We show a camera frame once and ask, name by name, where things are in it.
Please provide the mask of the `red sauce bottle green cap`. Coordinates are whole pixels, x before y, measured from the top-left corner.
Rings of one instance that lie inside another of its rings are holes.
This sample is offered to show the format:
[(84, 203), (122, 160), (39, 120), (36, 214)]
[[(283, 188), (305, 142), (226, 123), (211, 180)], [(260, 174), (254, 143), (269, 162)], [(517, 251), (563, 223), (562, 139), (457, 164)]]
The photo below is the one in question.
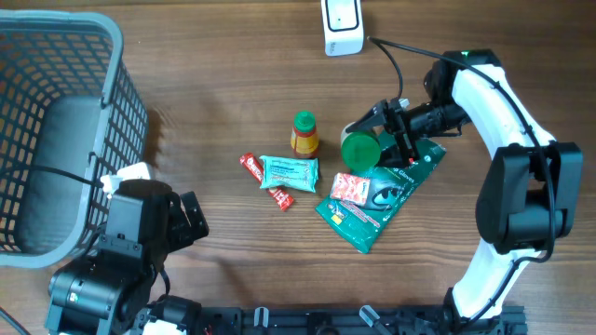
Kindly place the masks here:
[(291, 148), (298, 158), (315, 158), (318, 154), (319, 137), (315, 116), (308, 111), (297, 113), (293, 120)]

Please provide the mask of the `green 3M gloves package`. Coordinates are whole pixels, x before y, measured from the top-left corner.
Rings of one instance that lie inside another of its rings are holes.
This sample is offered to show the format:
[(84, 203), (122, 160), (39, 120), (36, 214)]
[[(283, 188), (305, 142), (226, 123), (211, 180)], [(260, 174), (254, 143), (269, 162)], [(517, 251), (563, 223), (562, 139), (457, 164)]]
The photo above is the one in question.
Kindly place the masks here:
[(420, 159), (407, 168), (371, 167), (350, 172), (370, 182), (364, 204), (328, 196), (316, 207), (316, 212), (359, 252), (369, 252), (402, 205), (446, 154), (444, 147), (428, 139), (418, 141), (417, 148)]

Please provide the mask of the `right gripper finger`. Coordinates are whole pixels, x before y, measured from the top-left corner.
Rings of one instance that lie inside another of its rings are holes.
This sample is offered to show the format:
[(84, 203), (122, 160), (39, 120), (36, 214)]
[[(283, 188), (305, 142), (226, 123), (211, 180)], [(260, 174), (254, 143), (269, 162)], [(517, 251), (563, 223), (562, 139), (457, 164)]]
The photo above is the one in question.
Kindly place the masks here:
[(384, 126), (387, 123), (387, 103), (377, 102), (359, 119), (345, 129), (346, 133), (372, 130), (375, 127)]
[(412, 147), (409, 144), (393, 144), (381, 151), (379, 166), (407, 168), (412, 164)]

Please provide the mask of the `orange white snack packet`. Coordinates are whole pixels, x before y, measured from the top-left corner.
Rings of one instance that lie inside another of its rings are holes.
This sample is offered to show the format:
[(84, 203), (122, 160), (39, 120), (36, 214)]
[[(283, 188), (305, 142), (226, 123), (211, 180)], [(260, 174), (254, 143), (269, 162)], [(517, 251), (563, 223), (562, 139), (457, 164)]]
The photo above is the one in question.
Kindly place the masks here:
[(368, 198), (371, 181), (347, 173), (334, 176), (330, 198), (363, 206)]

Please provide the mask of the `jar with green lid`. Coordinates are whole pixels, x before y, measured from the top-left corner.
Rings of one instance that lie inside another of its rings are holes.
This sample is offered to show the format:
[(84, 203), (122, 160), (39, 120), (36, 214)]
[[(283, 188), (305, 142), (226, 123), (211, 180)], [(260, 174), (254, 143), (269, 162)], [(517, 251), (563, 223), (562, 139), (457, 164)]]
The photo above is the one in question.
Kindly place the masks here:
[(365, 171), (374, 167), (381, 157), (381, 146), (377, 135), (369, 131), (341, 134), (341, 156), (353, 171)]

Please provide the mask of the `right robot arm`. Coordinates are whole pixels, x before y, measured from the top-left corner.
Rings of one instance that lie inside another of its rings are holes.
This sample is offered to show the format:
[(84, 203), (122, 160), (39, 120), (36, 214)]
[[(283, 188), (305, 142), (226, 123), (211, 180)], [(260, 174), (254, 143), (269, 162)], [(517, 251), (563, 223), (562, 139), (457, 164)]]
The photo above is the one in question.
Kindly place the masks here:
[(455, 137), (473, 125), (492, 163), (481, 187), (476, 224), (481, 241), (462, 279), (446, 295), (452, 329), (500, 315), (522, 269), (548, 261), (557, 239), (573, 227), (583, 154), (539, 126), (508, 84), (490, 49), (446, 51), (425, 77), (430, 101), (411, 110), (381, 100), (347, 132), (381, 126), (393, 143), (381, 165), (406, 168), (421, 160), (421, 139)]

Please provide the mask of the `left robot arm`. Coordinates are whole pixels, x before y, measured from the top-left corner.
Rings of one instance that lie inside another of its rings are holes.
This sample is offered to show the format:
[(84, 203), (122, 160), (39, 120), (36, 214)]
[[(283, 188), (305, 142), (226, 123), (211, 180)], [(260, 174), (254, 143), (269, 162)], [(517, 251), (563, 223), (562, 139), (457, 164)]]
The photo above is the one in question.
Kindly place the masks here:
[(83, 253), (61, 267), (48, 286), (51, 334), (123, 334), (149, 301), (170, 253), (207, 236), (193, 192), (162, 181), (129, 180), (112, 196), (107, 222)]

